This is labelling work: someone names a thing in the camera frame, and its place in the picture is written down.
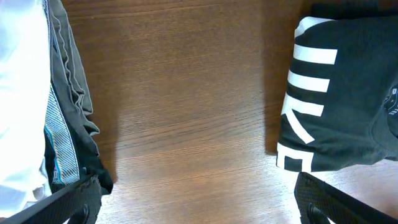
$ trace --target white cloth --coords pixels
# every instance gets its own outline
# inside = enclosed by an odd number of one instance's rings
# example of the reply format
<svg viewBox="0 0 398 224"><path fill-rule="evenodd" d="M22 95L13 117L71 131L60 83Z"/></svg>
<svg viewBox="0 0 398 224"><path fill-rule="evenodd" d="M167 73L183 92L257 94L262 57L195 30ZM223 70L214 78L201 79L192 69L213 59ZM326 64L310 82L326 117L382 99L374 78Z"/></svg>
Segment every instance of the white cloth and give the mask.
<svg viewBox="0 0 398 224"><path fill-rule="evenodd" d="M20 212L45 182L40 166L49 90L42 0L0 0L0 217Z"/></svg>

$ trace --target white stripe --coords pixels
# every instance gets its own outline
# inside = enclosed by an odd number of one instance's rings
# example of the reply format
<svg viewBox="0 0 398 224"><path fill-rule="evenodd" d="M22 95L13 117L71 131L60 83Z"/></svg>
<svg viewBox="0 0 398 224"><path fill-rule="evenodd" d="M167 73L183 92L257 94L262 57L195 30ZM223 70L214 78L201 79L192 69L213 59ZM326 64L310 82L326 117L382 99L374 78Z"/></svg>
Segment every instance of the white stripe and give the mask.
<svg viewBox="0 0 398 224"><path fill-rule="evenodd" d="M289 71L287 81L293 86L302 88L304 90L312 90L326 93L328 91L329 79L326 78L312 78L302 75L297 75Z"/></svg>
<svg viewBox="0 0 398 224"><path fill-rule="evenodd" d="M294 31L294 37L296 38L296 37L302 35L307 29L309 29L315 25L321 24L322 22L332 21L332 20L333 19L323 19L323 18L307 16L306 18L304 18L300 21L300 24Z"/></svg>
<svg viewBox="0 0 398 224"><path fill-rule="evenodd" d="M285 94L285 100L284 100L284 105L282 107L281 115L286 114L287 121L291 125L294 133L296 133L296 135L301 140L303 140L303 142L308 144L314 141L314 138L300 124L300 122L296 118L296 115L294 115L293 110L303 114L321 116L323 112L323 105L303 102L301 100L289 96L287 93Z"/></svg>
<svg viewBox="0 0 398 224"><path fill-rule="evenodd" d="M304 152L299 150L294 150L286 147L278 142L278 159L276 166L285 169L285 157L290 157L292 159L302 160L302 172L311 172L311 164L313 159L313 152Z"/></svg>
<svg viewBox="0 0 398 224"><path fill-rule="evenodd" d="M282 114L286 114L288 110L295 110L303 114L310 114L314 116L321 116L323 111L323 105L315 103L307 103L296 98L285 94L284 105L282 108Z"/></svg>
<svg viewBox="0 0 398 224"><path fill-rule="evenodd" d="M292 110L288 110L286 112L286 117L287 120L289 121L294 133L303 140L306 144L314 141L314 138L303 128L303 126L300 124L298 119L296 118L296 115L294 115L294 112Z"/></svg>
<svg viewBox="0 0 398 224"><path fill-rule="evenodd" d="M334 65L336 56L337 49L318 49L294 45L293 57L304 62Z"/></svg>

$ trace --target black t-shirt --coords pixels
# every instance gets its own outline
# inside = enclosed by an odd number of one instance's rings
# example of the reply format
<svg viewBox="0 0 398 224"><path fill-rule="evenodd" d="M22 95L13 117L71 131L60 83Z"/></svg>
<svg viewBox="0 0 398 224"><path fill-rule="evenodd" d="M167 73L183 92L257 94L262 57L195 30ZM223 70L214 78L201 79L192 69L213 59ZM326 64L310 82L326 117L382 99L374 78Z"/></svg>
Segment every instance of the black t-shirt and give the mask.
<svg viewBox="0 0 398 224"><path fill-rule="evenodd" d="M386 96L398 84L398 17L306 17L281 116L277 166L338 170L397 160Z"/></svg>

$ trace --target wooden table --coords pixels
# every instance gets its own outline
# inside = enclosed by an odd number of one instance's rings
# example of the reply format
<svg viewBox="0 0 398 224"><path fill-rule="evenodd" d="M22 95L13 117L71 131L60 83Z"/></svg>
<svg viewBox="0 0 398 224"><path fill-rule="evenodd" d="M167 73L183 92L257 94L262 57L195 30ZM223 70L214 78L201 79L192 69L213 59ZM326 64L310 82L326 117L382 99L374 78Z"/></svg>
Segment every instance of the wooden table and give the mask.
<svg viewBox="0 0 398 224"><path fill-rule="evenodd" d="M275 166L299 0L64 0L115 180L98 223L298 223ZM316 174L398 218L398 163Z"/></svg>

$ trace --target stack of clothes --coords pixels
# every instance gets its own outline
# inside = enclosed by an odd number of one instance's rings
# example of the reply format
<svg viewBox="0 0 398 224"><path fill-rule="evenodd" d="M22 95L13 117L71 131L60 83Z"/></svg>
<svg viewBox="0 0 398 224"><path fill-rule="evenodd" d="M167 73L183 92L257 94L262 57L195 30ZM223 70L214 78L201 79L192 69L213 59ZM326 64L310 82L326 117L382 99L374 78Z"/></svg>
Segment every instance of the stack of clothes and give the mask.
<svg viewBox="0 0 398 224"><path fill-rule="evenodd" d="M86 175L113 188L100 131L60 0L0 0L0 218Z"/></svg>

